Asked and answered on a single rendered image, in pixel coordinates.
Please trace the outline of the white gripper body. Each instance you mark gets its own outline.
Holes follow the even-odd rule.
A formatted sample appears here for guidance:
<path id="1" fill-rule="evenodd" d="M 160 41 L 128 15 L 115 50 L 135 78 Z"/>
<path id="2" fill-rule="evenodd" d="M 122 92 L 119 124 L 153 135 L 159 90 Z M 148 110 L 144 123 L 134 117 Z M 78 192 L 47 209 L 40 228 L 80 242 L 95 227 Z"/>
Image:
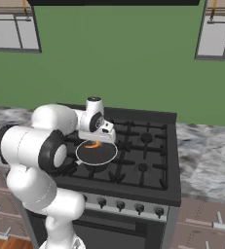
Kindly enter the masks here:
<path id="1" fill-rule="evenodd" d="M 85 132 L 82 130 L 78 131 L 78 136 L 80 139 L 83 140 L 90 140 L 90 141 L 100 141 L 102 143 L 111 143 L 113 144 L 116 141 L 116 132 L 112 130 L 109 133 L 103 132 Z"/>

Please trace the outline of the orange shrimp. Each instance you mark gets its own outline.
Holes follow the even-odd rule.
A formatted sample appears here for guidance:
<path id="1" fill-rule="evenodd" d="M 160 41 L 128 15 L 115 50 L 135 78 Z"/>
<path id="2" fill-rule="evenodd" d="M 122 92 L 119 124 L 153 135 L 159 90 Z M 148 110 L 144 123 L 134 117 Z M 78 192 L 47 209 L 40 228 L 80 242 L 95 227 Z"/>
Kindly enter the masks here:
<path id="1" fill-rule="evenodd" d="M 100 141 L 94 141 L 94 143 L 91 145 L 85 145 L 85 148 L 95 149 L 95 148 L 98 148 L 99 146 L 100 146 Z"/>

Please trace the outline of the black pan with silver rim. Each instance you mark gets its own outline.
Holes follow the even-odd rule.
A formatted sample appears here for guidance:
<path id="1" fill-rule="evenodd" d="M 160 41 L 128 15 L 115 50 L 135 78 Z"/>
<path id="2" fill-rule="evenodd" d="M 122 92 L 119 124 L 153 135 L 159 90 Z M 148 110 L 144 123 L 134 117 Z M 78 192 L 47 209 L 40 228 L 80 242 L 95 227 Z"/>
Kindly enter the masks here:
<path id="1" fill-rule="evenodd" d="M 75 141 L 68 145 L 68 163 L 69 168 L 76 168 L 79 171 L 92 170 L 96 173 L 104 171 L 110 161 L 116 158 L 118 149 L 115 144 L 100 143 L 95 149 L 85 148 L 85 145 L 93 144 L 92 141 Z"/>

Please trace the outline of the black gas stove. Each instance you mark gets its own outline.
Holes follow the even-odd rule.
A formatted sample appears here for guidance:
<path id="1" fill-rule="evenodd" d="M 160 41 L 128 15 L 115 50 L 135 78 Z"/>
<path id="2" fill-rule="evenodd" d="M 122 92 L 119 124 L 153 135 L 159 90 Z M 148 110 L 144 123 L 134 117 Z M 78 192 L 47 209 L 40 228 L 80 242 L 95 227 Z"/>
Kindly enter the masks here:
<path id="1" fill-rule="evenodd" d="M 177 153 L 176 115 L 155 111 L 110 108 L 105 119 L 114 124 L 118 154 L 99 173 L 65 166 L 50 175 L 56 184 L 88 197 L 83 216 L 145 225 L 163 226 L 161 249 L 170 249 L 181 204 L 181 184 Z M 65 138 L 68 145 L 79 141 L 75 133 Z M 100 208 L 97 199 L 107 203 Z M 116 201 L 125 203 L 122 211 Z M 134 208 L 144 205 L 138 214 Z M 154 208 L 164 208 L 161 218 Z"/>

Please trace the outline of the black oven door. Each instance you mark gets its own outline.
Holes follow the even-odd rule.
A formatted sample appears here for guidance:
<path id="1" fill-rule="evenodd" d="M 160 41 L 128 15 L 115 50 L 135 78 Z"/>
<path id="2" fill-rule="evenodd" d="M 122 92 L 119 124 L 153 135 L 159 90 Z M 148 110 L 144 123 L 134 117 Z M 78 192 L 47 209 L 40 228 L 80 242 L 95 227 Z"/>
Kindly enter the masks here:
<path id="1" fill-rule="evenodd" d="M 27 210 L 26 213 L 32 228 L 29 237 L 34 249 L 39 249 L 47 239 L 45 216 Z M 161 249 L 162 247 L 164 225 L 160 223 L 142 224 L 140 229 L 137 228 L 132 233 L 84 220 L 74 221 L 73 226 L 75 232 L 83 239 L 86 249 Z"/>

